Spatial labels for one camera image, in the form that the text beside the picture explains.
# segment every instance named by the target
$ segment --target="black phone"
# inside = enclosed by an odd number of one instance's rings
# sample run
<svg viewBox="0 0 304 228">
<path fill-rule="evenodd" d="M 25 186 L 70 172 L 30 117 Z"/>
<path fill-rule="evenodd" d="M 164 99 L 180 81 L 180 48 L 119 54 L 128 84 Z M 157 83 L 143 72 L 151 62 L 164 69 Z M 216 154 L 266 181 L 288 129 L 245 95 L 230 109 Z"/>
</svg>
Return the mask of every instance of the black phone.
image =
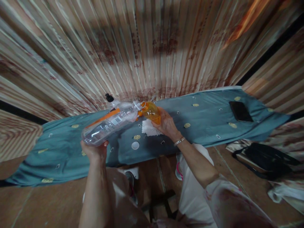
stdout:
<svg viewBox="0 0 304 228">
<path fill-rule="evenodd" d="M 234 114 L 234 117 L 237 121 L 242 122 L 253 122 L 245 104 L 238 101 L 230 101 L 230 108 Z"/>
</svg>

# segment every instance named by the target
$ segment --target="barcode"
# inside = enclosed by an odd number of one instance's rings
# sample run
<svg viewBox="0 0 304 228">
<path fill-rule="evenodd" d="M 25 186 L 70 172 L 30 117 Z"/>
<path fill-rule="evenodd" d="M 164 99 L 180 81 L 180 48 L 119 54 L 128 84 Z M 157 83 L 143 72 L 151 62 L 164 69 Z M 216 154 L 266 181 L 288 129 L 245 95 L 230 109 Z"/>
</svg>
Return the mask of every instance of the barcode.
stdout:
<svg viewBox="0 0 304 228">
<path fill-rule="evenodd" d="M 113 123 L 114 125 L 116 125 L 116 124 L 118 124 L 118 123 L 120 123 L 120 122 L 121 122 L 121 118 L 120 118 L 119 116 L 112 120 L 112 123 Z"/>
</svg>

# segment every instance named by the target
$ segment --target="clear plastic bottle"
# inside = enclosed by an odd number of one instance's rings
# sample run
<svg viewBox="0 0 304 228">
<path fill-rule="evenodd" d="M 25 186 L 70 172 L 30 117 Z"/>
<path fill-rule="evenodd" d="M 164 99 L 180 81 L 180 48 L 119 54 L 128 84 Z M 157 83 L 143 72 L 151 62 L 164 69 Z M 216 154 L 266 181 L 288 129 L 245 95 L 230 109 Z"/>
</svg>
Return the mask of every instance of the clear plastic bottle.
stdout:
<svg viewBox="0 0 304 228">
<path fill-rule="evenodd" d="M 160 125 L 161 115 L 159 113 L 158 107 L 153 102 L 142 102 L 142 114 L 152 122 Z"/>
<path fill-rule="evenodd" d="M 141 105 L 138 100 L 121 102 L 116 106 L 116 110 L 111 111 L 104 117 L 96 120 L 82 131 L 83 141 L 91 146 L 99 146 L 116 131 L 129 123 L 136 121 Z"/>
<path fill-rule="evenodd" d="M 114 99 L 113 96 L 111 96 L 110 94 L 106 94 L 105 98 L 107 99 L 108 103 L 107 103 L 107 108 L 109 111 L 113 111 L 115 110 L 115 107 L 120 103 L 119 100 Z"/>
</svg>

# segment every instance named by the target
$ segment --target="white tissue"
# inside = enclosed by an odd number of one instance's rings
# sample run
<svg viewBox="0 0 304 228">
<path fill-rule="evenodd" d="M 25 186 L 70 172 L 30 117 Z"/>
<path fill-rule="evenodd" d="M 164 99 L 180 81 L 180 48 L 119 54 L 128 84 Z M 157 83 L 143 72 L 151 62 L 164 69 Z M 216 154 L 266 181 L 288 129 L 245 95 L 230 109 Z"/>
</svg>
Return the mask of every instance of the white tissue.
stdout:
<svg viewBox="0 0 304 228">
<path fill-rule="evenodd" d="M 146 133 L 147 136 L 163 135 L 163 133 L 153 127 L 151 120 L 142 122 L 142 133 Z"/>
</svg>

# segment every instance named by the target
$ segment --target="orange bottle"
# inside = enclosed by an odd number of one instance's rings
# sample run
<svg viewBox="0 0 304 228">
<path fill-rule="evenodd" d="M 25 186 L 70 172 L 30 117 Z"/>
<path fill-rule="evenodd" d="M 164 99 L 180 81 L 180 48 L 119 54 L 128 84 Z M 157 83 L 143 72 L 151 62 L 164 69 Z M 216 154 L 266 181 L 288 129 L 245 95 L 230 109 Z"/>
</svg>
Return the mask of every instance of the orange bottle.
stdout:
<svg viewBox="0 0 304 228">
<path fill-rule="evenodd" d="M 158 107 L 148 101 L 148 102 L 142 102 L 142 114 L 149 120 L 153 121 L 154 123 L 160 125 L 161 123 L 161 115 L 159 113 Z"/>
</svg>

